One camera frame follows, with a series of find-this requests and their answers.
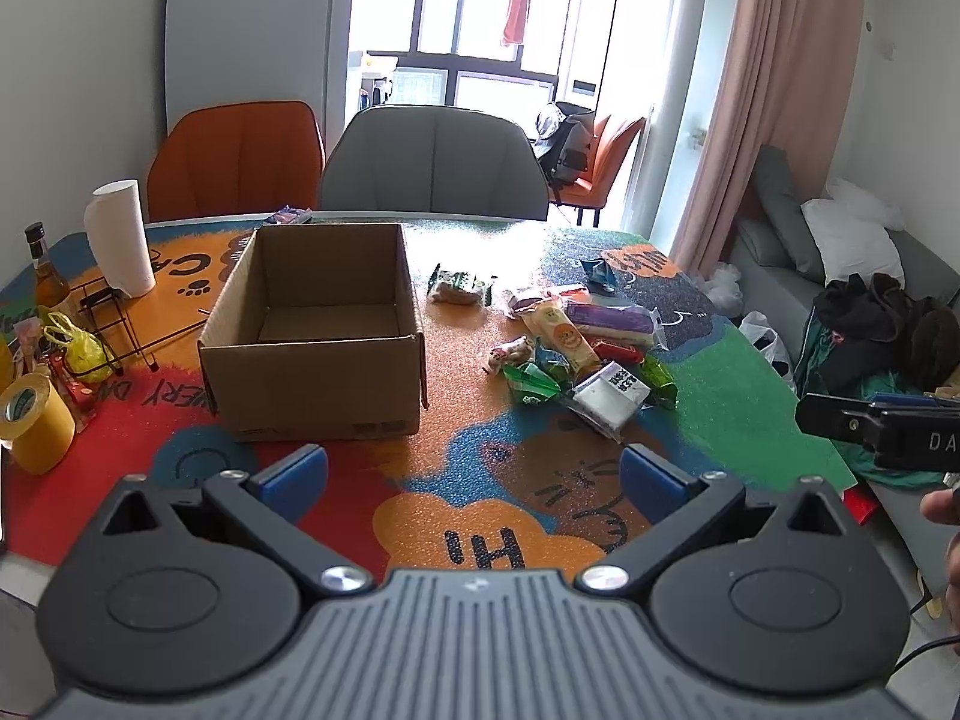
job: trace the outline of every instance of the yellow tape roll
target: yellow tape roll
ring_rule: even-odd
[[[70,448],[76,425],[64,399],[40,373],[21,376],[0,395],[0,440],[29,473],[46,473]]]

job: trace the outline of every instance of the bottle with brown liquid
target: bottle with brown liquid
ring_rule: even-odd
[[[71,320],[76,319],[77,313],[70,299],[70,285],[50,259],[47,242],[43,237],[43,223],[35,221],[24,230],[24,234],[30,244],[30,256],[34,258],[34,276],[37,278],[34,287],[35,303],[50,311],[61,311]]]

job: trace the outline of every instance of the cardboard box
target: cardboard box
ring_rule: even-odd
[[[261,227],[198,347],[211,408],[238,440],[409,436],[427,407],[399,224]]]

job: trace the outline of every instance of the table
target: table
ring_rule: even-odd
[[[318,223],[335,220],[315,216]],[[255,226],[252,218],[149,226],[157,286],[128,308],[141,343],[212,307],[232,255]],[[619,272],[623,295],[661,309],[669,345],[661,359],[680,388],[675,412],[645,410],[627,440],[694,474],[721,467],[779,490],[801,473],[821,474],[841,489],[853,484],[829,442],[796,428],[795,398],[763,357],[648,242],[534,221],[407,218],[403,226],[424,306],[430,409],[409,439],[328,442],[328,490],[299,524],[377,576],[394,565],[559,566],[571,576],[648,527],[621,493],[614,442],[559,406],[512,407],[503,378],[481,372],[488,348],[518,336],[519,322],[493,309],[424,305],[438,261],[504,284],[559,285],[582,281],[580,258],[605,257]],[[51,256],[73,284],[98,274],[83,234],[58,242]],[[30,314],[31,295],[29,270],[0,292],[3,332]],[[59,563],[125,473],[195,485],[225,467],[257,469],[294,448],[237,445],[217,424],[196,338],[190,333],[158,348],[157,372],[130,365],[109,380],[98,415],[52,472],[37,478],[5,469],[11,552]],[[125,337],[113,342],[118,353],[126,351]],[[32,563],[8,559],[0,584],[24,565]],[[43,577],[32,574],[31,587],[42,586]]]

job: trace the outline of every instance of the white pillow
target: white pillow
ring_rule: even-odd
[[[870,283],[874,274],[890,274],[904,284],[904,266],[883,225],[856,218],[848,206],[831,199],[806,201],[800,210],[824,261],[826,284],[860,274]]]
[[[851,184],[843,178],[827,180],[827,194],[846,205],[856,218],[875,221],[888,230],[904,229],[904,212],[899,206],[884,202],[866,189]]]

